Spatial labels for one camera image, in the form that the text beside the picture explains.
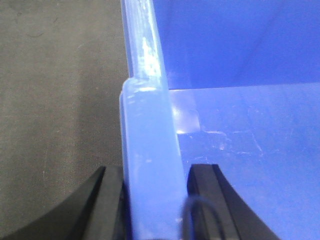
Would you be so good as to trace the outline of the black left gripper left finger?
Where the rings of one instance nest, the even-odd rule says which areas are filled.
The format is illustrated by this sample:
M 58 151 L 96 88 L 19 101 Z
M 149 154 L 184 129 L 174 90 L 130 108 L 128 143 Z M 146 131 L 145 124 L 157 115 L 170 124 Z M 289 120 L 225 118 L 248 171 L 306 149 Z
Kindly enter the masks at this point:
M 5 240 L 127 240 L 123 169 L 99 167 L 55 208 Z

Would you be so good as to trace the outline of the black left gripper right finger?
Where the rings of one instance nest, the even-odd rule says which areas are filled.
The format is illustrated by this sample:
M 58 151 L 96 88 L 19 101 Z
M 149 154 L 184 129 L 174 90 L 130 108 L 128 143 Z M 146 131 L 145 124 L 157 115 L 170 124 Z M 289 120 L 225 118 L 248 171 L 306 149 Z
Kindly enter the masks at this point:
M 277 240 L 217 164 L 193 164 L 187 179 L 186 239 Z

